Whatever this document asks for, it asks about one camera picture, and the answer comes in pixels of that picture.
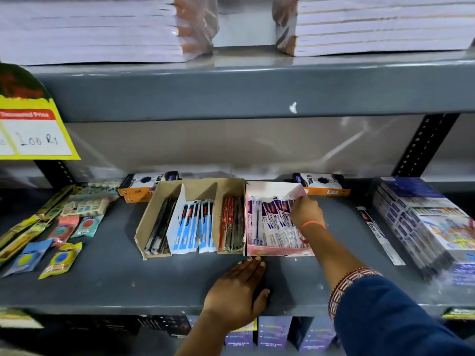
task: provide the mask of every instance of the pink box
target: pink box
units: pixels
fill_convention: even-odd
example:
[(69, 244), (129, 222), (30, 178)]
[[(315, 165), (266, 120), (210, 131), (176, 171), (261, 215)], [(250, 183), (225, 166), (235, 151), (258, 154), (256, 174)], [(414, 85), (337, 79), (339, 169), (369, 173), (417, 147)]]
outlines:
[[(252, 197), (255, 199), (279, 197), (282, 199), (298, 198), (306, 196), (305, 190), (301, 184), (291, 182), (273, 182), (273, 181), (247, 181), (246, 183), (246, 212), (248, 201)], [(312, 249), (282, 248), (259, 246), (252, 244), (252, 235), (248, 235), (249, 220), (245, 217), (245, 237), (247, 246), (247, 255), (249, 256), (313, 256)]]

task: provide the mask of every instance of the red thread bracelet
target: red thread bracelet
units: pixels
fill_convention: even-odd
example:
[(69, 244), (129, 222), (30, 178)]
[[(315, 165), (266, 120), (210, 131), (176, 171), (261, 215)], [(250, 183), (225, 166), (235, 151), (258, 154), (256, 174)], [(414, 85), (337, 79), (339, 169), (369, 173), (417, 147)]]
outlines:
[(304, 226), (308, 225), (309, 223), (317, 223), (317, 224), (319, 224), (320, 226), (323, 226), (324, 229), (326, 229), (326, 227), (325, 227), (325, 225), (324, 225), (323, 223), (318, 222), (318, 221), (313, 221), (313, 220), (311, 220), (311, 221), (305, 222), (305, 224), (303, 224), (303, 225), (300, 227), (300, 233), (301, 233), (302, 235), (304, 234), (304, 232), (302, 231), (302, 230), (304, 229)]

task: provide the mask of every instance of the hand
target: hand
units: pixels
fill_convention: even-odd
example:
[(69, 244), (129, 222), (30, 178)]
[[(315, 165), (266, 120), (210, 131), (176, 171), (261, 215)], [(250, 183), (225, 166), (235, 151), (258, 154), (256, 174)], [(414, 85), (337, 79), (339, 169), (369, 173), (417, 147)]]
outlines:
[(302, 225), (308, 221), (317, 221), (325, 225), (324, 213), (322, 209), (318, 207), (318, 202), (306, 196), (299, 197), (295, 200), (290, 210), (290, 219), (299, 230), (302, 228)]
[(200, 317), (211, 317), (228, 334), (251, 323), (267, 306), (269, 289), (252, 302), (254, 290), (265, 271), (260, 256), (239, 262), (216, 281), (205, 298)]

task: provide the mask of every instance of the price sign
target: price sign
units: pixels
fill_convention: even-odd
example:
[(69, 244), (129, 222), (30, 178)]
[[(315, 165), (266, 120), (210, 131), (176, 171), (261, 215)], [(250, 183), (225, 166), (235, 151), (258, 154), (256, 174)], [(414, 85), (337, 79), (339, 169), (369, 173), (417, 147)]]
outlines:
[(17, 65), (0, 64), (0, 159), (80, 159), (51, 96)]

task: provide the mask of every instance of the forearm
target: forearm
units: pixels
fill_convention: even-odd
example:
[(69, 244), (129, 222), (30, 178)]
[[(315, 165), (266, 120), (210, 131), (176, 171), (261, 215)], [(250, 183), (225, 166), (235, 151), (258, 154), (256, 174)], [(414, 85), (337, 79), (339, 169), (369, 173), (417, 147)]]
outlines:
[(202, 312), (175, 356), (218, 356), (227, 335), (219, 317)]
[(333, 289), (349, 272), (365, 266), (336, 241), (323, 226), (317, 223), (309, 223), (303, 227), (302, 233), (324, 269), (325, 278), (330, 285), (330, 289)]

